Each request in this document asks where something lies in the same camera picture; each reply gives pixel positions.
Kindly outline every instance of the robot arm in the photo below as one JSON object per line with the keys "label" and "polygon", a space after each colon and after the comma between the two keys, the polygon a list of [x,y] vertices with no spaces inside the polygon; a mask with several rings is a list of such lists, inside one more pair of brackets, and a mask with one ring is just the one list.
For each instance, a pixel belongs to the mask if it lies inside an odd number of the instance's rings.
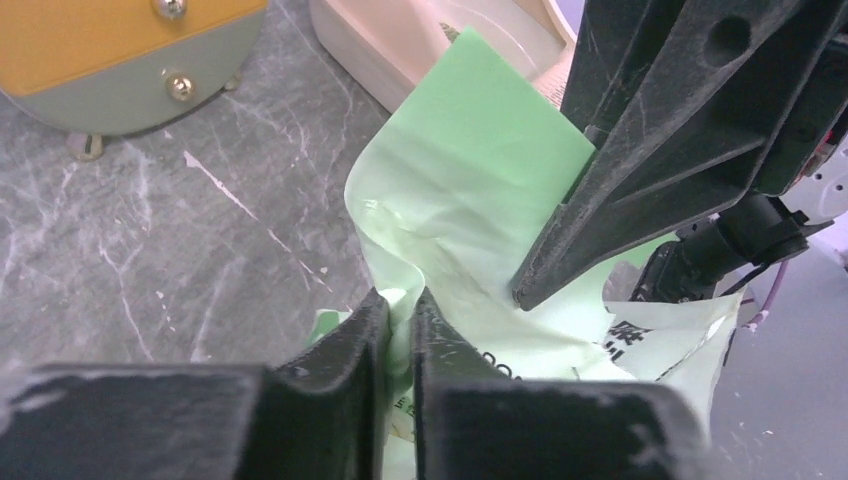
{"label": "robot arm", "polygon": [[719,212],[660,247],[636,298],[708,298],[724,274],[806,249],[825,219],[777,197],[844,123],[846,23],[845,0],[587,1],[561,111],[598,150],[516,273],[519,306]]}

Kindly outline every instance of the black cable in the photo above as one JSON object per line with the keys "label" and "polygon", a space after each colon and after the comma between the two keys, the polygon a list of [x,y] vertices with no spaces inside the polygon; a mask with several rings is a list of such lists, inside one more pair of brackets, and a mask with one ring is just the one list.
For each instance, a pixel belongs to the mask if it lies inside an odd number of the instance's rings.
{"label": "black cable", "polygon": [[759,267],[751,270],[750,272],[748,272],[747,275],[742,277],[741,280],[734,283],[732,287],[725,290],[724,293],[721,294],[721,296],[724,297],[726,295],[733,295],[734,293],[738,292],[739,290],[742,290],[743,288],[745,288],[746,285],[748,285],[748,283],[751,282],[751,280],[759,277],[760,274],[765,272],[766,270],[768,270],[769,267],[771,267],[770,263],[764,263],[764,264],[760,265]]}

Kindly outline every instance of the marble surface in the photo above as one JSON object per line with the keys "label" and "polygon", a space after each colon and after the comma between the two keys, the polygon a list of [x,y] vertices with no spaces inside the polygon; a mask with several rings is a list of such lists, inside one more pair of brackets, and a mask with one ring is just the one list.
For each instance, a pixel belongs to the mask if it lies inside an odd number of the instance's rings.
{"label": "marble surface", "polygon": [[244,82],[75,163],[0,95],[0,369],[280,363],[369,286],[345,178],[387,113],[272,1]]}

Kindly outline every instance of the gray floor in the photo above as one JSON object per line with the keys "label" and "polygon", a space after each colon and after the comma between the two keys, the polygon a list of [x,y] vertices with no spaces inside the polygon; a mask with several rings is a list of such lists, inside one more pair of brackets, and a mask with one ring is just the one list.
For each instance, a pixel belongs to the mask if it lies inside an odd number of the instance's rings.
{"label": "gray floor", "polygon": [[[317,308],[362,297],[342,188],[386,113],[318,44],[306,0],[272,3],[244,73],[240,90],[113,140],[94,164],[0,96],[0,371],[280,363]],[[737,337],[713,409],[720,478],[848,472],[848,277],[815,255],[768,324]]]}

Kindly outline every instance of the black plastic part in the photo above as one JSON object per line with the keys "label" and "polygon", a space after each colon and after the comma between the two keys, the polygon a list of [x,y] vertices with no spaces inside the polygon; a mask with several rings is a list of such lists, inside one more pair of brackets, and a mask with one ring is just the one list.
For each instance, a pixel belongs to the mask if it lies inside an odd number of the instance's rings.
{"label": "black plastic part", "polygon": [[276,372],[82,365],[4,379],[0,478],[378,479],[387,318],[371,292]]}
{"label": "black plastic part", "polygon": [[830,225],[806,225],[801,212],[790,213],[777,198],[749,194],[699,222],[654,251],[633,290],[631,301],[679,303],[712,298],[728,273],[749,263],[768,268],[808,248],[806,238]]}
{"label": "black plastic part", "polygon": [[786,190],[844,108],[847,19],[848,0],[588,0],[562,112],[598,151],[516,273],[519,306]]}
{"label": "black plastic part", "polygon": [[710,478],[705,438],[671,390],[510,380],[429,292],[416,315],[419,480]]}
{"label": "black plastic part", "polygon": [[[276,371],[53,366],[0,380],[0,478],[379,480],[388,308],[354,314]],[[428,291],[413,318],[419,480],[703,480],[707,447],[660,385],[524,382]]]}

